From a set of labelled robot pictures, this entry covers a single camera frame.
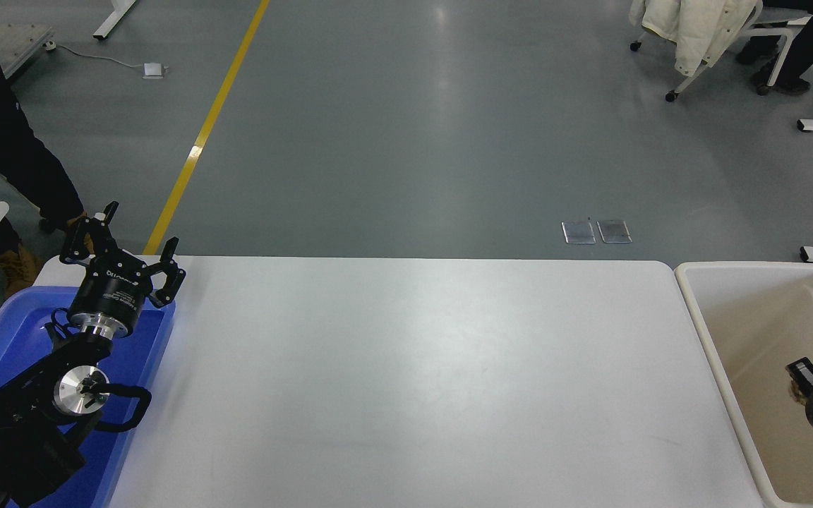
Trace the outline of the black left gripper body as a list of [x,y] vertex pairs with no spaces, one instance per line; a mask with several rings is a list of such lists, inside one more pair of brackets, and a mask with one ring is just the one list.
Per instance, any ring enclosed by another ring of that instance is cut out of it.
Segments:
[[93,257],[68,308],[68,321],[81,326],[91,316],[106,316],[117,331],[132,332],[148,294],[144,269],[145,261],[130,254]]

